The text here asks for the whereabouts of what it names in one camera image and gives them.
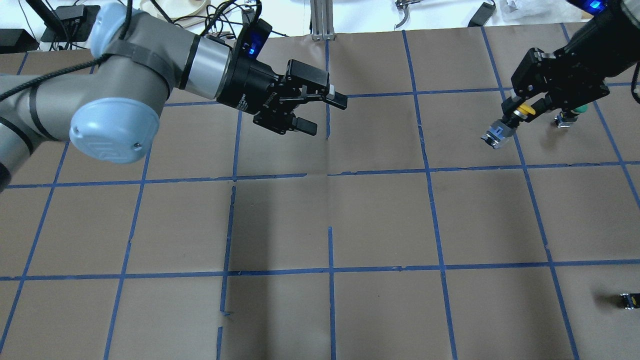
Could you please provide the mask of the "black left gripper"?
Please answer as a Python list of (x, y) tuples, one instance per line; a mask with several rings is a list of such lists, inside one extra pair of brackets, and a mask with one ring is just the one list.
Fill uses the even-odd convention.
[(300, 105), (318, 101), (339, 110), (348, 107), (348, 97), (330, 86), (326, 70), (290, 59), (286, 72), (277, 74), (258, 59), (233, 57), (233, 53), (215, 100), (252, 115), (254, 124), (279, 135), (317, 135), (317, 123), (295, 116)]

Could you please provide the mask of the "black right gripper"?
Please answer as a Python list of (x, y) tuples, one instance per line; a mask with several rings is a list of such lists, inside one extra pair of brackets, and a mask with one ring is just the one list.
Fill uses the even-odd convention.
[[(501, 104), (503, 118), (530, 123), (557, 109), (574, 109), (610, 94), (597, 57), (605, 51), (611, 22), (591, 20), (553, 53), (532, 47), (510, 77), (512, 94)], [(537, 100), (526, 101), (544, 94)]]

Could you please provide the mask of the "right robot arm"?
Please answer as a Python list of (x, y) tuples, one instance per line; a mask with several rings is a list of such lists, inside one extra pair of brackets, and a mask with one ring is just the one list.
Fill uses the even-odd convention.
[(637, 0), (573, 0), (591, 15), (564, 47), (553, 52), (532, 47), (510, 78), (512, 95), (502, 103), (500, 122), (509, 128), (560, 110), (576, 117), (583, 106), (610, 93), (606, 78), (637, 64), (639, 2)]

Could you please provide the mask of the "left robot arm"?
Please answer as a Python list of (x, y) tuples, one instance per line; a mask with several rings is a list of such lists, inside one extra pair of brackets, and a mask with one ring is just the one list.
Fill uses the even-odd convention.
[(44, 142), (71, 142), (114, 164), (141, 160), (175, 89), (250, 114), (280, 135), (316, 135), (317, 124), (295, 109), (322, 101), (345, 110), (348, 98), (326, 70), (290, 59), (277, 74), (260, 62), (271, 31), (254, 17), (231, 47), (145, 11), (106, 4), (91, 30), (91, 61), (43, 75), (1, 75), (1, 189)]

